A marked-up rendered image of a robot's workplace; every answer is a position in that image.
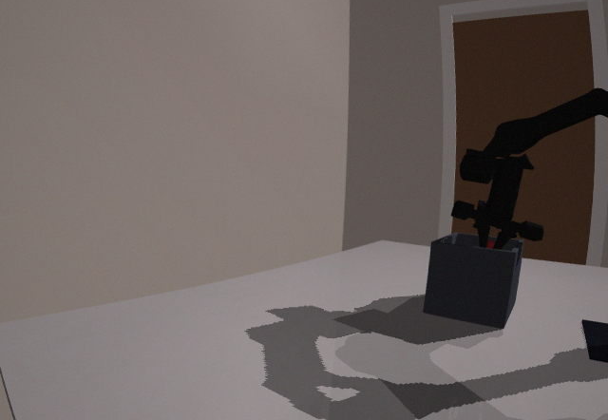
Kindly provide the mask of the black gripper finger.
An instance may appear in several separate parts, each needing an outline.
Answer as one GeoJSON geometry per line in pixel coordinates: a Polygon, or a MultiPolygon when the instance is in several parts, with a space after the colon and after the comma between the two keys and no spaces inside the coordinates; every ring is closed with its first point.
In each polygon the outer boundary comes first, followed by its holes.
{"type": "Polygon", "coordinates": [[[486,248],[490,226],[476,222],[473,224],[473,227],[478,230],[478,235],[479,235],[479,239],[480,239],[479,240],[480,247],[486,248]]]}
{"type": "Polygon", "coordinates": [[[497,240],[494,244],[493,249],[501,250],[510,239],[513,239],[516,237],[517,237],[517,235],[510,233],[510,232],[505,232],[505,231],[499,232],[499,235],[497,237],[497,240]]]}

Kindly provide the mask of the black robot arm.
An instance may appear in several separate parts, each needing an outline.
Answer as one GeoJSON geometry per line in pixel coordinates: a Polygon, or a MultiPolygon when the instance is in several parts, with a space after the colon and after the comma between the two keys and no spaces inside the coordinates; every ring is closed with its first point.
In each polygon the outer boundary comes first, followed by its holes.
{"type": "Polygon", "coordinates": [[[608,91],[602,88],[594,88],[536,117],[502,123],[484,151],[466,150],[460,163],[461,178],[486,184],[504,182],[520,189],[523,170],[534,166],[526,154],[509,157],[512,153],[521,154],[543,137],[597,115],[608,118],[608,91]]]}

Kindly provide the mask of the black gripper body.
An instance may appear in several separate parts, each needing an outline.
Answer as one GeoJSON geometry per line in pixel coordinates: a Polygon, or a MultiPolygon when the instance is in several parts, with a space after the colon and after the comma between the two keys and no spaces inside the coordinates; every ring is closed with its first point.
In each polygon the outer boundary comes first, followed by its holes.
{"type": "Polygon", "coordinates": [[[472,218],[474,221],[487,226],[489,224],[497,225],[502,227],[502,231],[510,232],[515,235],[518,232],[521,238],[528,240],[542,240],[544,230],[542,225],[531,221],[517,223],[512,220],[518,195],[518,188],[508,183],[494,181],[491,183],[489,198],[484,213],[475,210],[473,204],[457,200],[453,204],[451,216],[462,220],[472,218]]]}

